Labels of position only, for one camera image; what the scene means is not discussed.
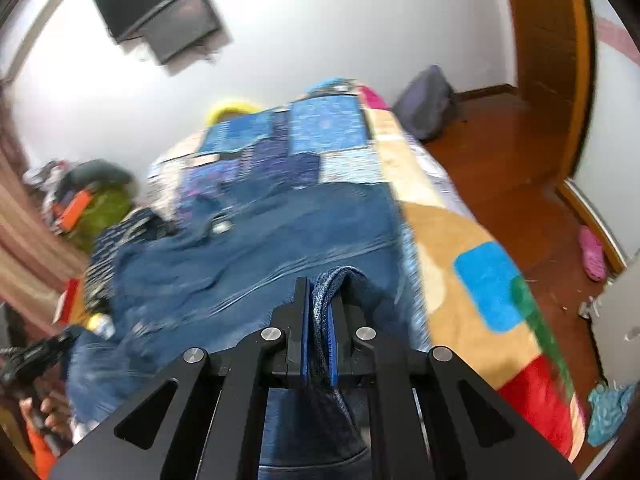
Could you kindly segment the hand holding left gripper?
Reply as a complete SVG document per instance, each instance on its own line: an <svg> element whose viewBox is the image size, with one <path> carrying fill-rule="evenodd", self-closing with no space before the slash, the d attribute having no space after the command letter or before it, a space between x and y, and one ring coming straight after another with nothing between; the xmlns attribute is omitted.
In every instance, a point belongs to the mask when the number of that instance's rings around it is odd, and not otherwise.
<svg viewBox="0 0 640 480"><path fill-rule="evenodd" d="M70 406L68 405L66 396L55 390L44 379L40 378L36 381L36 390L40 401L39 409L43 414L44 426L49 430L58 434L65 440L72 440L73 431L70 428ZM34 411L34 400L32 398L24 398L18 401L21 414L24 418L26 427L29 430L36 430L32 412Z"/></svg>

